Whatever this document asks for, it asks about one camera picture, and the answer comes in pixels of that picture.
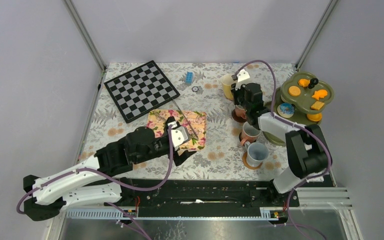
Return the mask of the plain orange coaster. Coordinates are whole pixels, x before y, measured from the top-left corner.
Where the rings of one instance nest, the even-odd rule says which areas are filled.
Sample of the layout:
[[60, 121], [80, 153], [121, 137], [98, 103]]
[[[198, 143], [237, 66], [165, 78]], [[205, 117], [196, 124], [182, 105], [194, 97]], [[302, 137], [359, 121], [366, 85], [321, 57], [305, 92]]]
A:
[[244, 166], [250, 170], [257, 170], [263, 165], [262, 160], [255, 160], [249, 156], [247, 152], [245, 152], [242, 156], [242, 163]]

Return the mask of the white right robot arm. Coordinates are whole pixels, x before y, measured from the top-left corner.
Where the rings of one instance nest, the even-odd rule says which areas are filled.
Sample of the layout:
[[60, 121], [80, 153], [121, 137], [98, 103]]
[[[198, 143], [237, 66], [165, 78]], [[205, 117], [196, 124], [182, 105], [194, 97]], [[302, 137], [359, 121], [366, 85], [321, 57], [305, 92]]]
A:
[[288, 167], [271, 183], [267, 201], [273, 206], [287, 199], [287, 192], [303, 182], [325, 175], [332, 157], [319, 125], [302, 125], [280, 117], [264, 106], [261, 86], [257, 83], [233, 83], [234, 103], [245, 110], [247, 123], [268, 132], [286, 144]]

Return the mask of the small pink handled cup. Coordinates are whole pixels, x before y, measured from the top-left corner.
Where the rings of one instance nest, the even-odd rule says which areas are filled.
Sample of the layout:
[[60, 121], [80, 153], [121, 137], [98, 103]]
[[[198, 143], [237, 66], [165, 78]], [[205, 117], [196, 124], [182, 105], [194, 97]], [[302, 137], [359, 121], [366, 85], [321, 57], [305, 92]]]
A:
[[241, 121], [246, 121], [246, 110], [241, 105], [236, 105], [234, 112], [238, 120], [240, 119]]

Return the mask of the white mug with red handle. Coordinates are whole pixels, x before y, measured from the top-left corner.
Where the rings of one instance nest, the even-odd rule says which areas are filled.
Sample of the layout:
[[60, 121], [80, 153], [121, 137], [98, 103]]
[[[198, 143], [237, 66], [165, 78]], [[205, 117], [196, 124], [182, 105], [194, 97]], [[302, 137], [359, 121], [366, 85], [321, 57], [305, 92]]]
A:
[[250, 142], [250, 143], [255, 142], [260, 134], [261, 134], [261, 130], [250, 125], [248, 122], [245, 122], [242, 125], [242, 130], [241, 130], [241, 133], [239, 134], [240, 145], [244, 146], [245, 142]]

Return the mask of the dark brown coaster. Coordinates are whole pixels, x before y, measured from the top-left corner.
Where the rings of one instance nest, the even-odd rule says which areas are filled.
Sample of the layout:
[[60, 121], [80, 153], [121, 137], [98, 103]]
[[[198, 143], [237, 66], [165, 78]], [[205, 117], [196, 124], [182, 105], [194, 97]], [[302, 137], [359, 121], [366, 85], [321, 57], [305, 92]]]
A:
[[233, 118], [233, 120], [235, 120], [238, 123], [245, 123], [247, 121], [246, 118], [243, 118], [242, 116], [238, 116], [235, 110], [231, 111], [231, 117]]

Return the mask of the round brown cookie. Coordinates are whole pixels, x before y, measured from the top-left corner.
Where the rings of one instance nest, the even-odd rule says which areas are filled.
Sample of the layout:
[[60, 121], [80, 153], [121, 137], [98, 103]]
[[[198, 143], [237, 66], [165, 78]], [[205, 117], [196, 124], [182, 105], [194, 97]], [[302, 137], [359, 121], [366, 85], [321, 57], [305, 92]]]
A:
[[288, 88], [288, 93], [292, 97], [297, 97], [301, 94], [301, 89], [296, 85], [292, 85]]

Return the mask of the square orange cracker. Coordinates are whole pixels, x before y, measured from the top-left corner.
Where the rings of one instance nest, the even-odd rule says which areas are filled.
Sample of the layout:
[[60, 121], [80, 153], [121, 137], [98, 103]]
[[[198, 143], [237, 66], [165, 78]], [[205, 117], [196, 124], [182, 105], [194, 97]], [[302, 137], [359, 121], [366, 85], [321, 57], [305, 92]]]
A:
[[319, 111], [320, 109], [322, 109], [324, 107], [325, 103], [324, 102], [321, 102], [321, 101], [316, 101], [314, 104], [312, 104], [310, 106], [310, 108], [312, 110], [317, 110]]

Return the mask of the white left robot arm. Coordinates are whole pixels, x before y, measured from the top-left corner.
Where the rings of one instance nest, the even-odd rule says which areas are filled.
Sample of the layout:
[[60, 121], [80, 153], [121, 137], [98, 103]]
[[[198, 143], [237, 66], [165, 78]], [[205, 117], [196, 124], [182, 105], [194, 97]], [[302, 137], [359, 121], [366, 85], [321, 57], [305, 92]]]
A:
[[121, 139], [108, 143], [86, 160], [47, 177], [28, 175], [23, 178], [26, 194], [19, 200], [16, 211], [33, 221], [56, 217], [72, 207], [93, 204], [132, 204], [135, 192], [151, 192], [160, 188], [169, 173], [156, 186], [137, 187], [115, 179], [130, 172], [133, 166], [167, 155], [169, 168], [183, 164], [194, 151], [178, 151], [191, 140], [186, 127], [174, 117], [165, 123], [162, 135], [156, 137], [146, 126], [136, 128]]

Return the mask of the cream yellow cup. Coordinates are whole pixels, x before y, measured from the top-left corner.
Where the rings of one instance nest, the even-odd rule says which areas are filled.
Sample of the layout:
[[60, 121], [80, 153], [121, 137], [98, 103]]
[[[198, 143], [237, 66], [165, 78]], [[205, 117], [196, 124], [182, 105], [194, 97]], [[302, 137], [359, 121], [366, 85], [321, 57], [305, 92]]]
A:
[[233, 94], [231, 91], [231, 87], [232, 87], [232, 84], [234, 83], [234, 80], [232, 78], [232, 74], [231, 73], [225, 74], [224, 76], [222, 76], [220, 78], [220, 82], [222, 85], [222, 91], [223, 91], [224, 96], [228, 100], [233, 101], [234, 97], [233, 97]]

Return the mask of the orange fish cookie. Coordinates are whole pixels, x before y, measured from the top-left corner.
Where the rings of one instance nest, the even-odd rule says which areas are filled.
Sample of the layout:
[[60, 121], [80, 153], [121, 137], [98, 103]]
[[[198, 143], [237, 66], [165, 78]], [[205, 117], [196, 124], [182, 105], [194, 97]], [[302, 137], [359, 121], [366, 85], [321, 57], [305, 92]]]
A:
[[316, 90], [311, 97], [316, 101], [319, 101], [320, 99], [323, 99], [327, 96], [328, 96], [328, 91], [325, 89], [320, 89], [320, 90]]

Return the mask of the blue donut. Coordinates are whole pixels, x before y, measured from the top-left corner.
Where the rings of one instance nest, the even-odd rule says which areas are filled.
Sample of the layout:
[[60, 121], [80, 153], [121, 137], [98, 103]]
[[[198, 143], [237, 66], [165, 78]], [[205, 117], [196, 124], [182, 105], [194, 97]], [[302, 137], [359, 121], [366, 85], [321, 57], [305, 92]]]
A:
[[295, 107], [290, 103], [281, 103], [278, 105], [277, 114], [282, 118], [289, 119], [295, 114]]

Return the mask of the white mug front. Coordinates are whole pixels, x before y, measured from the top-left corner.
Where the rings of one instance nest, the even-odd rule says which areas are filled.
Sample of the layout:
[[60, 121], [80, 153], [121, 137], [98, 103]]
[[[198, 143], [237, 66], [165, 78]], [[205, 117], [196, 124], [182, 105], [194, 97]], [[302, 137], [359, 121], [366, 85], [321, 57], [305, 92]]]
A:
[[263, 143], [246, 141], [244, 146], [247, 153], [246, 163], [252, 168], [258, 167], [269, 156], [269, 149]]

